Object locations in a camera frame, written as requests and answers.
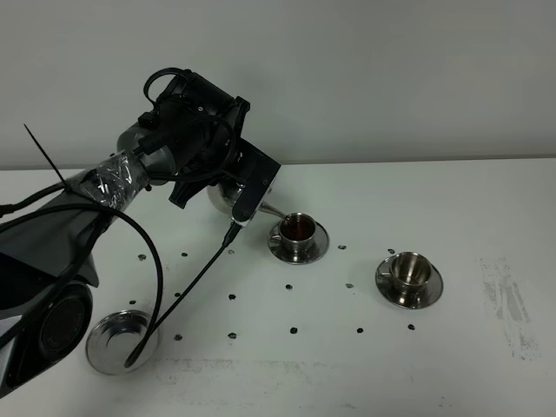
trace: robotic arm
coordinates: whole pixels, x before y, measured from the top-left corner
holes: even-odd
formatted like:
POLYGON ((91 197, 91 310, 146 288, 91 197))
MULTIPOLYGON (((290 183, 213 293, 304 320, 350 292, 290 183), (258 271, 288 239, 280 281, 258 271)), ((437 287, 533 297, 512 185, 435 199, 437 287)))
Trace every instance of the robotic arm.
MULTIPOLYGON (((42 209, 92 201, 122 212, 141 190, 168 181, 175 182, 170 201, 183 209, 207 186, 233 182, 242 189, 231 208, 237 233, 280 168, 241 138, 249 103, 188 69, 156 72, 143 92, 153 109, 120 135, 118 153, 67 180, 42 209), (165 75, 174 78, 151 100, 150 84, 165 75)), ((2 209, 3 215, 15 206, 2 209)), ((0 228, 0 397, 56 364, 85 335, 92 312, 89 286, 99 284, 90 249, 111 220, 103 212, 66 210, 0 228), (83 253, 79 269, 63 281, 83 253), (56 299, 7 341, 7 332, 29 318, 55 285, 56 299)))

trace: plastic wrap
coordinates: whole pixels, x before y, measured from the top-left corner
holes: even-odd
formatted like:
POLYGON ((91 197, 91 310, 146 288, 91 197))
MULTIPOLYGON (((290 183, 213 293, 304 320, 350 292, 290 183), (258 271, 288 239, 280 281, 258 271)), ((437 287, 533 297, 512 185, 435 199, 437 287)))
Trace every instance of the plastic wrap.
POLYGON ((149 182, 149 176, 136 156, 120 153, 89 171, 71 178, 79 193, 104 206, 124 211, 149 182))

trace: white tabletop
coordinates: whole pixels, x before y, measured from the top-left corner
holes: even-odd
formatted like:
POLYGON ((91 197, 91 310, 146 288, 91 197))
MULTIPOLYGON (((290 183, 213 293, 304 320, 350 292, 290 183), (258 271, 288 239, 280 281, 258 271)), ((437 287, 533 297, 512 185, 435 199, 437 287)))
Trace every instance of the white tabletop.
MULTIPOLYGON (((83 340, 1 399, 0 414, 554 416, 554 178, 550 159, 283 167, 268 202, 320 222, 331 237, 324 258, 276 260, 266 235, 277 219, 258 214, 165 322, 147 365, 98 374, 83 340), (445 283, 436 304, 404 310, 382 298, 374 271, 389 248, 436 266, 445 283)), ((49 171, 0 172, 1 202, 55 180, 49 171)), ((143 192, 127 210, 161 253, 164 308, 228 227, 205 193, 180 210, 170 191, 143 192)), ((133 229, 116 221, 94 255, 91 326, 117 310, 152 309, 154 264, 133 229)))

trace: white wall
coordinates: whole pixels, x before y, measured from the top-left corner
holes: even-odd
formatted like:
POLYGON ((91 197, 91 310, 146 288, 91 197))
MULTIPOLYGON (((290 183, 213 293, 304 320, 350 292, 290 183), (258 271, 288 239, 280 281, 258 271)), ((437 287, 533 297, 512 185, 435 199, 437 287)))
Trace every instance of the white wall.
POLYGON ((282 162, 556 153, 553 0, 4 0, 0 60, 0 167, 44 165, 24 122, 103 159, 167 66, 248 99, 282 162))

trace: metal cup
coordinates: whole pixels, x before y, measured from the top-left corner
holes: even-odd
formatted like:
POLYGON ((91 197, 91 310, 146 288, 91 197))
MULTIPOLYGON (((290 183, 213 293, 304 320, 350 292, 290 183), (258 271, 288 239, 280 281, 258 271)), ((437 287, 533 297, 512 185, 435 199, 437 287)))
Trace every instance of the metal cup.
POLYGON ((381 276, 388 278, 398 291, 417 294, 427 286, 432 273, 433 267, 425 256, 401 252, 394 256, 388 272, 381 276))
POLYGON ((311 216, 292 213, 281 220, 278 234, 271 236, 270 239, 279 241, 281 246, 289 252, 299 253, 313 245, 315 231, 316 222, 311 216))

